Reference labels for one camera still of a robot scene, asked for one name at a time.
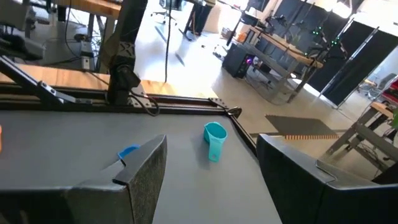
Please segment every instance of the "black curtain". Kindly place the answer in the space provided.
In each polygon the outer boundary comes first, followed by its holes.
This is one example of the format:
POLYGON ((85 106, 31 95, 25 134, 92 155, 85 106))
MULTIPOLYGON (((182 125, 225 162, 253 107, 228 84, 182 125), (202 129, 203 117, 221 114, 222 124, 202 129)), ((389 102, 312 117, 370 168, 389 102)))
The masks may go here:
POLYGON ((398 45, 398 37, 379 31, 333 79, 324 96, 339 105, 398 45))
MULTIPOLYGON (((283 0, 280 6, 278 7, 275 16, 284 15, 287 19, 287 22, 291 22, 294 18, 294 14, 296 10, 303 4, 303 1, 300 0, 283 0)), ((299 34, 299 39, 296 39, 293 44, 299 50, 306 52, 309 47, 316 46, 316 43, 320 43, 321 39, 312 34, 312 30, 314 30, 317 26, 319 26, 323 22, 323 31, 325 33, 325 37, 328 40, 334 39, 336 35, 339 33, 341 28, 347 23, 347 19, 341 18, 340 16, 326 12, 323 8, 318 6, 312 6, 309 3, 305 3, 303 9, 298 14, 295 23, 303 21, 304 26, 308 30, 300 29, 297 26, 292 26, 290 28, 290 32, 287 34, 297 35, 299 34)), ((278 24, 276 21, 272 21, 272 24, 275 26, 275 34, 282 35, 285 31, 285 27, 278 24)), ((265 54, 271 55, 272 58, 278 59, 283 55, 283 50, 275 48, 272 44, 269 44, 267 48, 266 39, 261 39, 256 47, 264 52, 265 54)), ((293 58, 284 57, 282 60, 279 60, 278 63, 284 68, 288 68, 293 58)), ((296 69, 296 73, 301 74, 305 65, 299 65, 296 69)))
MULTIPOLYGON (((351 23, 348 29, 340 37, 341 43, 348 52, 348 58, 352 56, 373 30, 374 29, 372 27, 355 21, 351 23)), ((331 49, 330 55, 341 55, 340 48, 336 46, 331 49)), ((327 60, 326 63, 323 64, 323 67, 310 79, 308 84, 318 92, 321 92, 345 63, 346 60, 339 58, 331 58, 327 60)))

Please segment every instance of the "cable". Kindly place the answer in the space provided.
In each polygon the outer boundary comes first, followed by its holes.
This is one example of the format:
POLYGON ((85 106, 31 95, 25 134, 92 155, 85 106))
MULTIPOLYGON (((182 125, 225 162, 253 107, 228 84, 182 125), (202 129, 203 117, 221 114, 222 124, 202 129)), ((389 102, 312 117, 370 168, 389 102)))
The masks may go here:
MULTIPOLYGON (((102 82, 102 83, 106 84, 107 86, 109 86, 109 83, 107 81, 105 81, 102 78, 100 78, 99 76, 95 75, 93 72, 89 72, 89 71, 83 71, 83 72, 89 73, 90 75, 92 75, 96 79, 98 79, 100 82, 102 82)), ((157 116, 157 115, 160 114, 160 107, 159 107, 159 104, 156 102, 155 99, 153 99, 152 97, 149 97, 149 96, 145 96, 145 95, 134 93, 132 90, 129 90, 129 92, 131 94, 131 98, 135 99, 140 104, 140 106, 145 110, 145 112, 147 114, 149 114, 151 116, 157 116), (147 99, 150 102, 152 102, 155 105, 155 107, 156 107, 156 112, 155 113, 150 112, 148 110, 148 108, 138 98, 144 98, 144 99, 147 99)))
POLYGON ((160 108, 159 108, 159 105, 157 104, 155 99, 153 99, 152 97, 149 97, 149 96, 144 96, 144 95, 140 95, 140 94, 134 93, 132 90, 129 90, 129 92, 132 94, 131 97, 133 97, 142 106, 142 108, 147 112, 147 114, 149 114, 151 116, 157 116, 157 115, 160 114, 160 108), (155 107, 156 107, 156 113, 150 112, 148 110, 148 108, 146 108, 146 106, 141 102, 141 100, 138 100, 138 97, 147 99, 150 102, 152 102, 155 105, 155 107))
POLYGON ((76 18, 76 16, 74 15, 73 12, 71 12, 71 13, 72 13, 73 18, 76 20, 77 23, 83 24, 82 22, 80 22, 80 20, 78 20, 78 19, 76 18))
POLYGON ((94 76, 96 79, 98 79, 100 82, 104 83, 105 85, 109 86, 109 83, 105 80, 103 80, 102 78, 100 78, 99 76, 95 75, 93 72, 90 71, 85 71, 86 73, 89 73, 90 75, 94 76))
POLYGON ((67 17, 67 23, 65 24, 65 44, 67 45, 69 51, 75 56, 77 56, 72 49, 69 47, 68 41, 67 41, 67 33, 68 33, 68 24, 69 24, 69 17, 70 17, 70 11, 72 10, 72 0, 69 0, 69 12, 68 12, 68 17, 67 17))
POLYGON ((167 83, 167 64, 169 61, 169 46, 170 46, 170 33, 172 31, 172 2, 169 4, 169 33, 167 34, 166 43, 166 59, 165 59, 165 72, 164 72, 164 82, 167 83))
POLYGON ((79 59, 81 59, 81 57, 73 57, 73 58, 62 60, 62 61, 59 61, 59 62, 52 62, 52 63, 44 64, 43 66, 57 65, 57 64, 60 64, 60 63, 74 62, 74 61, 79 60, 79 59))

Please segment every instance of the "blue object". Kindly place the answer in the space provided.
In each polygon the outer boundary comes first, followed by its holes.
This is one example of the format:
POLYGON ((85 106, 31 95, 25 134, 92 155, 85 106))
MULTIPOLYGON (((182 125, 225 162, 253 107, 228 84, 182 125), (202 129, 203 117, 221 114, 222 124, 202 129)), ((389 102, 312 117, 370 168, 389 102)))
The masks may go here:
POLYGON ((138 148, 139 148, 139 145, 133 144, 132 146, 125 148, 123 151, 118 152, 119 159, 123 159, 130 152, 132 152, 133 150, 138 149, 138 148))
POLYGON ((228 133, 219 122, 210 122, 205 125, 204 138, 209 144, 209 160, 219 161, 227 136, 228 133))

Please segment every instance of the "red object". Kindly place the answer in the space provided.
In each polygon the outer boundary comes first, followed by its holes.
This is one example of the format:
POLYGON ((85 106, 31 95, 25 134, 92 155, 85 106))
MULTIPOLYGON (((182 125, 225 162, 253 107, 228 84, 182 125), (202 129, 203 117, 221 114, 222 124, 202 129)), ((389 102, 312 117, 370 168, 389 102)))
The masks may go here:
MULTIPOLYGON (((395 91, 398 91, 398 80, 395 81, 394 83, 392 83, 389 89, 393 89, 395 91)), ((394 95, 386 93, 386 91, 383 92, 382 96, 385 97, 388 100, 391 100, 391 101, 393 101, 395 103, 398 103, 398 98, 396 96, 394 96, 394 95)))

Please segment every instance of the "office chair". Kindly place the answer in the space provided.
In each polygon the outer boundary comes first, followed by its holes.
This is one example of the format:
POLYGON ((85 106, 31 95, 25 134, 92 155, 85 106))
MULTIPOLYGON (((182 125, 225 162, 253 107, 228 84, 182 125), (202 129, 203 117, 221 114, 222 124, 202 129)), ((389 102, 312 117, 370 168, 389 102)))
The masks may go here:
POLYGON ((182 0, 159 0, 159 5, 162 6, 162 8, 165 9, 165 11, 162 12, 153 12, 150 14, 150 16, 153 15, 162 15, 163 16, 163 24, 166 24, 166 18, 171 17, 171 19, 174 21, 174 25, 177 25, 177 20, 170 16, 169 12, 169 7, 170 4, 172 4, 172 10, 176 11, 181 11, 182 10, 182 0))

